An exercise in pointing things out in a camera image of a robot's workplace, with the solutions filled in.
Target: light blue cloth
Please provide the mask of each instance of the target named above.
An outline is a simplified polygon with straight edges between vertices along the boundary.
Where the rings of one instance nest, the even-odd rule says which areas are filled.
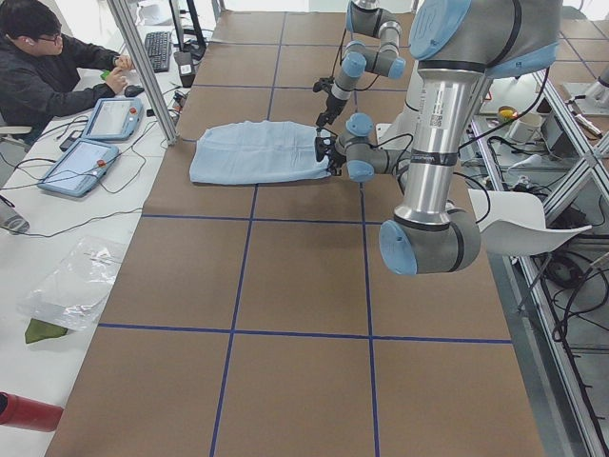
[[[280,183],[329,176],[315,159],[316,130],[293,122],[249,122],[206,130],[190,164],[190,181]]]

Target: red object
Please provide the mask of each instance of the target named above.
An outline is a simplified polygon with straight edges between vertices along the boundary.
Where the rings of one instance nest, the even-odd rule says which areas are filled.
[[[64,409],[12,393],[0,392],[0,425],[54,431]]]

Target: white desk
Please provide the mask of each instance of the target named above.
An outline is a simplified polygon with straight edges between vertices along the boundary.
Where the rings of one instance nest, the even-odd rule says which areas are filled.
[[[172,64],[169,72],[157,73],[162,92],[179,84],[177,66],[175,62]],[[79,87],[99,84],[100,74],[99,70],[85,70]],[[131,72],[128,80],[137,84],[137,73]],[[171,100],[172,95],[173,91],[167,93],[167,102]],[[146,96],[142,94],[140,98],[145,109],[149,108]],[[144,117],[129,141],[117,144],[119,149],[126,150],[130,142],[137,139],[148,122],[153,120],[154,118]],[[48,129],[67,121],[69,118],[55,119]],[[82,126],[83,124],[77,124],[70,128],[70,131],[81,129]],[[56,140],[55,137],[61,131],[57,130],[39,140],[31,148],[26,159],[57,159],[62,154],[59,150],[62,140]],[[138,142],[135,149],[146,157],[147,162],[137,178],[117,194],[110,194],[100,186],[81,199],[64,198],[43,192],[36,186],[11,190],[10,188],[34,184],[32,178],[19,170],[6,183],[5,189],[9,190],[2,190],[2,194],[9,198],[17,211],[29,221],[30,233],[50,234],[92,217],[140,208],[147,198],[165,154],[165,137],[158,125]],[[142,163],[142,157],[132,150],[127,151],[108,171],[103,180],[104,186],[110,190],[120,188],[136,173]],[[23,168],[39,177],[49,168],[49,164],[30,162]],[[58,339],[26,345],[24,332],[29,317],[20,314],[16,304],[32,287],[53,272],[81,238],[91,235],[128,245],[139,218],[139,212],[118,215],[49,239],[11,235],[0,230],[0,290],[3,298],[0,304],[0,391],[60,406],[66,404],[95,328],[92,326],[80,332],[71,331]],[[52,435],[0,427],[0,453],[3,457],[43,456]]]

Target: sticker label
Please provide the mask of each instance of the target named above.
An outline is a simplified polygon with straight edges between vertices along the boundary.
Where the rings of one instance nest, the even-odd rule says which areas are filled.
[[[453,88],[449,88],[443,83],[429,85],[428,91],[421,97],[422,108],[419,110],[422,113],[424,122],[428,123],[427,127],[431,129],[449,129],[450,122],[447,122],[446,116],[449,116],[454,110],[454,91]]]

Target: plastic bag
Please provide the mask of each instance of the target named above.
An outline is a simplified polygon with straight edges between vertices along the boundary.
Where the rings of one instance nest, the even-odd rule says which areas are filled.
[[[72,330],[88,327],[104,310],[126,252],[126,245],[83,238],[17,308],[57,326]]]

